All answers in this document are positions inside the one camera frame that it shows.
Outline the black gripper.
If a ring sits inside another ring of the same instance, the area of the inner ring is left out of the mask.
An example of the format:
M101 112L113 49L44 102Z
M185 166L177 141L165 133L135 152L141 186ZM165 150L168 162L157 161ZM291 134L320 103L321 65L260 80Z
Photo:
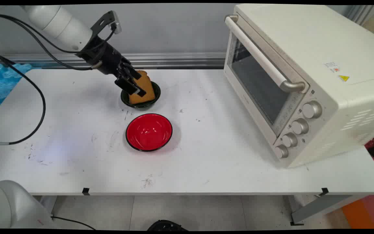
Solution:
M83 47L86 52L80 52L76 55L84 59L89 65L102 64L97 68L103 74L112 74L116 77L130 76L131 79L138 80L139 74L123 55L120 54L108 42L105 42L99 36L94 36ZM140 97L146 95L146 92L140 88L133 80L124 77L117 78L115 84L129 95L137 94Z

